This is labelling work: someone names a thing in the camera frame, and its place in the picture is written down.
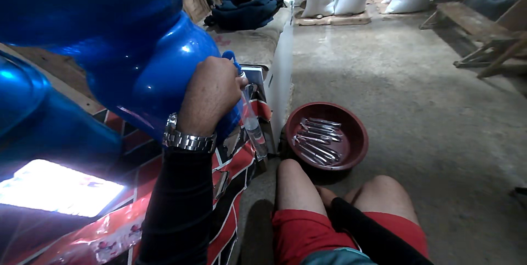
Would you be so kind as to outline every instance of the bright light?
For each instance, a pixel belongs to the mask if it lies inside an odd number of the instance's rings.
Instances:
[[[53,162],[33,160],[12,179],[0,182],[0,203],[93,217],[122,189],[116,183]]]
[[[15,77],[15,76],[13,76],[13,74],[11,74],[11,72],[8,72],[8,71],[1,71],[0,72],[0,76],[2,76],[4,78],[8,78],[8,79],[12,79],[12,78]]]

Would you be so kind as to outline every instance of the black arm sleeve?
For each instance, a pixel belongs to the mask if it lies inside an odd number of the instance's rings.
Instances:
[[[138,265],[206,264],[212,154],[167,150],[142,229]]]
[[[348,230],[373,262],[379,265],[432,264],[411,245],[368,218],[344,199],[337,197],[331,204],[333,224]]]

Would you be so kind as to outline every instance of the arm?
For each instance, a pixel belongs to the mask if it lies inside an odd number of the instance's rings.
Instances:
[[[330,211],[332,222],[349,231],[373,262],[379,265],[394,264],[394,260],[400,264],[432,264],[411,245],[344,199],[335,197]]]
[[[246,79],[234,65],[208,57],[190,80],[176,127],[210,136],[218,121],[240,100]],[[206,264],[212,213],[213,153],[168,148],[143,223],[137,264]]]

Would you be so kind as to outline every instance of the hand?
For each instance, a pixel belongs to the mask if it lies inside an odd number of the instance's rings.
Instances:
[[[335,195],[330,189],[326,189],[324,187],[315,186],[315,188],[317,188],[318,194],[322,199],[322,203],[324,203],[324,207],[326,209],[331,208],[331,201],[333,201],[337,195]]]
[[[178,114],[178,131],[211,136],[220,119],[240,100],[241,89],[247,84],[226,58],[209,56],[198,63]]]

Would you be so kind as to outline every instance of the silver metal watch strap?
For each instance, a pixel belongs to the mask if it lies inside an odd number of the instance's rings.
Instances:
[[[207,151],[209,153],[214,151],[216,147],[216,133],[211,136],[194,136],[181,133],[175,129],[177,120],[178,116],[176,113],[168,117],[163,136],[163,145],[191,151]]]

